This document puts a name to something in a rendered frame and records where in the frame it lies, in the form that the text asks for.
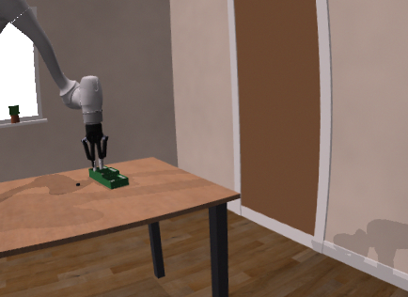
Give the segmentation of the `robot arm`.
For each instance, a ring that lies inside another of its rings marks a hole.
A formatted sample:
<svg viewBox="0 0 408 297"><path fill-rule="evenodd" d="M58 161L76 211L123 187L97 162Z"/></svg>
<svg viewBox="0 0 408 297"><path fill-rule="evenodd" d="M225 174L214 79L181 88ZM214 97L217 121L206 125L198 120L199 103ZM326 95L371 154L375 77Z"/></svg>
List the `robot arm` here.
<svg viewBox="0 0 408 297"><path fill-rule="evenodd" d="M71 109L81 107L84 123L87 125L101 123L102 85L100 79L96 76L87 76L83 77L79 84L64 75L52 43L25 0L0 0L0 35L8 23L27 36L38 48L48 71L60 89L60 96L64 104Z"/></svg>

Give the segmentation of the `green three-compartment bin rack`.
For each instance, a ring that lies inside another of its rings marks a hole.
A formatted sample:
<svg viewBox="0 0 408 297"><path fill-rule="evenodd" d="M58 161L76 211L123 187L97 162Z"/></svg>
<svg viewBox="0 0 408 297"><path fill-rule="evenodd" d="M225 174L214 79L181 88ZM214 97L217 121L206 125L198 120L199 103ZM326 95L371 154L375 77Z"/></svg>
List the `green three-compartment bin rack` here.
<svg viewBox="0 0 408 297"><path fill-rule="evenodd" d="M129 178L119 174L119 170L113 167L107 167L104 165L103 169L100 169L98 166L95 172L92 170L93 168L88 169L89 176L110 189L129 185Z"/></svg>

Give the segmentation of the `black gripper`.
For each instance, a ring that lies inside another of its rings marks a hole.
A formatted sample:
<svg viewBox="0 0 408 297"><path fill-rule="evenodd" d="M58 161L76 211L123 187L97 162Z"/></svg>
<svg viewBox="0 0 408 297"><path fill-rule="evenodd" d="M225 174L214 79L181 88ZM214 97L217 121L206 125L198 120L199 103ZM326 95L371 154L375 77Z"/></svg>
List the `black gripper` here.
<svg viewBox="0 0 408 297"><path fill-rule="evenodd" d="M88 149L87 140L90 143L90 152ZM101 147L101 140L102 140L102 147ZM95 144L97 145L100 169L103 169L103 158L106 157L107 140L108 140L108 136L105 136L102 133L101 123L92 124L92 125L86 124L86 138L82 139L81 142L84 145L87 159L92 162L92 167L94 167L93 171L97 170L96 161L95 161ZM91 156L90 156L90 153L91 153Z"/></svg>

